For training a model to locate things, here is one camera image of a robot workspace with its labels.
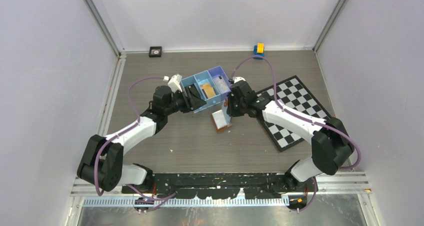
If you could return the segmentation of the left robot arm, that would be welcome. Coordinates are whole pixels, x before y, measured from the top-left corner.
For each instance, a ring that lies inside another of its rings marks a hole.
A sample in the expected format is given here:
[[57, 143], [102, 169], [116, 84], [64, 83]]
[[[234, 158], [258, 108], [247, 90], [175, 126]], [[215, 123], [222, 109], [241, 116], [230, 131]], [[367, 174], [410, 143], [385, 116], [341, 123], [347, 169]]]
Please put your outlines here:
[[158, 86], [148, 108], [133, 123], [107, 136], [95, 134], [89, 138], [77, 177], [93, 184], [99, 195], [121, 185], [133, 185], [141, 193], [148, 193], [154, 185], [152, 170], [137, 163], [125, 165], [124, 155], [159, 133], [168, 123], [169, 115], [193, 112], [206, 103], [193, 84], [176, 92], [169, 86]]

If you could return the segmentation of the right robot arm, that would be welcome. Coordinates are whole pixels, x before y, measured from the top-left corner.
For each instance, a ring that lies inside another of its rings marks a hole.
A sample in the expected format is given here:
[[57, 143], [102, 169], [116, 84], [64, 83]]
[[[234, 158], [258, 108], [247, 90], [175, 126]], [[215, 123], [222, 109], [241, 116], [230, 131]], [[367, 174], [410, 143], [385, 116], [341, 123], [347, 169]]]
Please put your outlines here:
[[227, 114], [248, 115], [283, 127], [311, 145], [310, 157], [297, 161], [285, 172], [285, 184], [291, 191], [299, 191], [306, 180], [319, 174], [334, 175], [355, 151], [339, 119], [309, 116], [269, 95], [258, 96], [243, 77], [230, 81]]

